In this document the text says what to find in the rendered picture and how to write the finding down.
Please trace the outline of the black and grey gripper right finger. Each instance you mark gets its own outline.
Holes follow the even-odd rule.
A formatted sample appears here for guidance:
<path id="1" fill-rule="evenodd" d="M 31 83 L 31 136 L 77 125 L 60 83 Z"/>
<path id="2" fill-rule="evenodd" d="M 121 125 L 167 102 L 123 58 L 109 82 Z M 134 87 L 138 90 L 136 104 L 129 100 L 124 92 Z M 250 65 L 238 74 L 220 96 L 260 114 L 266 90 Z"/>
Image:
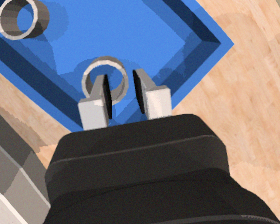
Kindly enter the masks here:
<path id="1" fill-rule="evenodd" d="M 132 70 L 136 99 L 148 120 L 172 116 L 170 89 L 156 86 L 143 68 Z"/>

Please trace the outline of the blue crate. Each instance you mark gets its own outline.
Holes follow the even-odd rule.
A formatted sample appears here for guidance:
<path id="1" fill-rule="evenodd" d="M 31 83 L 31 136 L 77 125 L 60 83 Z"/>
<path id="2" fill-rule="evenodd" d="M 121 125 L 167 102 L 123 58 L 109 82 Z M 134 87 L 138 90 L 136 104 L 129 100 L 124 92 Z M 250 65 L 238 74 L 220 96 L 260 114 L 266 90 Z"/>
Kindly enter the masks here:
<path id="1" fill-rule="evenodd" d="M 196 0 L 39 0 L 50 13 L 36 38 L 0 33 L 0 74 L 71 132 L 82 131 L 83 74 L 100 56 L 126 69 L 126 96 L 109 126 L 148 120 L 133 69 L 171 91 L 172 110 L 232 48 L 233 41 Z"/>

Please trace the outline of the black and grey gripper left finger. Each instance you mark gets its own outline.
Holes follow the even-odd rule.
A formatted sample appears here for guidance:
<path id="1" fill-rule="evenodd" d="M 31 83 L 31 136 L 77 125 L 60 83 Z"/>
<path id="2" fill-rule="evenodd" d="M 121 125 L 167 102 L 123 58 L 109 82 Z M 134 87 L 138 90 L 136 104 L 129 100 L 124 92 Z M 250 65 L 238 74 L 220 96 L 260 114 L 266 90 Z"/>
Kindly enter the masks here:
<path id="1" fill-rule="evenodd" d="M 109 127 L 112 98 L 107 74 L 96 77 L 89 98 L 80 99 L 78 107 L 84 130 Z"/>

